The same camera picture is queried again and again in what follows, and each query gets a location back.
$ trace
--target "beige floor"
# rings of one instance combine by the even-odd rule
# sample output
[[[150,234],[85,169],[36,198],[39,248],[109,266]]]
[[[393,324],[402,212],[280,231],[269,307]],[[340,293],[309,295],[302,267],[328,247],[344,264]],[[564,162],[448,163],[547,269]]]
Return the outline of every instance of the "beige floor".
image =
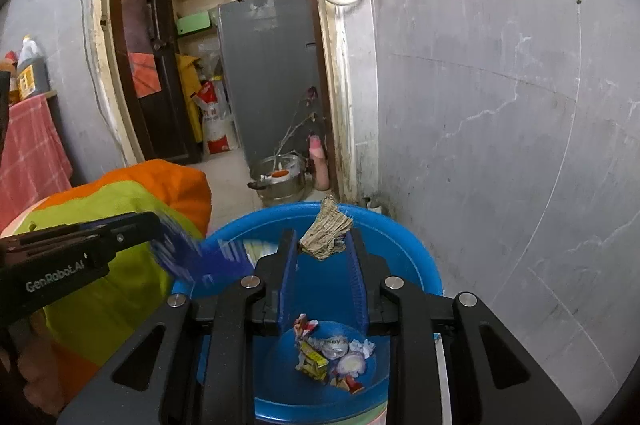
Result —
[[[207,235],[242,215],[262,208],[256,191],[246,186],[251,178],[242,149],[213,155],[193,167],[207,175],[211,189],[211,219]],[[306,201],[319,201],[328,194],[313,189],[308,191]]]

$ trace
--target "plaid cloth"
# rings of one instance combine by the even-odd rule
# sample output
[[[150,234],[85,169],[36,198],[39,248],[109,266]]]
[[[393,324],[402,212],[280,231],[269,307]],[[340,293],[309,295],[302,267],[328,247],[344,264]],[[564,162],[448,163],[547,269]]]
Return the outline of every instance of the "plaid cloth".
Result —
[[[0,230],[36,201],[70,189],[71,171],[45,96],[12,106],[0,160]]]

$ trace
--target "green box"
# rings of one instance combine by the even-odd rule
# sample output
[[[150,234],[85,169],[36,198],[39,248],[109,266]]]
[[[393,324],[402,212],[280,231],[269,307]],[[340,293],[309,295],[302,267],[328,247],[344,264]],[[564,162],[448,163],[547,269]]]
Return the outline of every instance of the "green box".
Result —
[[[199,14],[182,17],[175,22],[175,26],[178,29],[178,35],[211,28],[209,12],[200,12]]]

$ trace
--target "pink bottle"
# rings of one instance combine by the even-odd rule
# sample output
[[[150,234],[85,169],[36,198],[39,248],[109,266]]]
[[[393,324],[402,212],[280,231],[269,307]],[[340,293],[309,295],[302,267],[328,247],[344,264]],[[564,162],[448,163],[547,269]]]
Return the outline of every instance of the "pink bottle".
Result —
[[[329,188],[329,169],[326,166],[326,158],[320,143],[320,137],[315,134],[309,139],[309,156],[313,158],[314,164],[316,164],[315,189],[327,190]]]

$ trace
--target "silver screw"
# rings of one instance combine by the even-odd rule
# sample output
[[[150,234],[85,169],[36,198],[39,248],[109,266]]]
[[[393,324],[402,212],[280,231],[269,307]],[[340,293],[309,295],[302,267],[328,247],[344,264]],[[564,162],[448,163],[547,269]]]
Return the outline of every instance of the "silver screw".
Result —
[[[386,287],[391,290],[399,290],[404,286],[404,281],[400,277],[396,277],[392,275],[391,277],[387,277],[385,279]]]
[[[460,304],[462,306],[466,306],[468,308],[472,308],[478,303],[478,298],[472,293],[461,293],[458,295],[458,299],[460,300]]]
[[[245,288],[255,288],[260,284],[260,277],[256,277],[255,275],[247,275],[246,277],[242,277],[240,284]]]
[[[166,300],[166,303],[172,308],[179,308],[185,302],[187,302],[187,297],[184,293],[172,293]]]

